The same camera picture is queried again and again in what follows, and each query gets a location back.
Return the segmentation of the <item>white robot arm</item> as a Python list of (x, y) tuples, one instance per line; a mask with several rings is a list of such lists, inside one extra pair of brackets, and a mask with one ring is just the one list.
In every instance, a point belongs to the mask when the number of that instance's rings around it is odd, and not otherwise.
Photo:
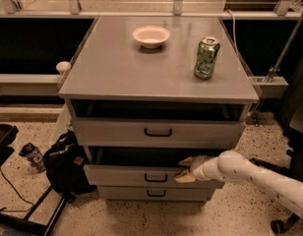
[(235, 150), (226, 150), (216, 157), (190, 156), (179, 164), (186, 169), (174, 177), (178, 183), (246, 181), (303, 219), (303, 182), (257, 166)]

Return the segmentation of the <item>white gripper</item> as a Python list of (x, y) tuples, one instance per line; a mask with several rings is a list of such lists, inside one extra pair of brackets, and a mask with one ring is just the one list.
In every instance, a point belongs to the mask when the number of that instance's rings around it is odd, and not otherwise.
[(217, 180), (220, 172), (217, 167), (217, 157), (204, 155), (189, 156), (178, 162), (179, 166), (190, 167), (189, 170), (177, 174), (174, 180), (178, 183), (192, 183), (196, 179), (199, 181)]

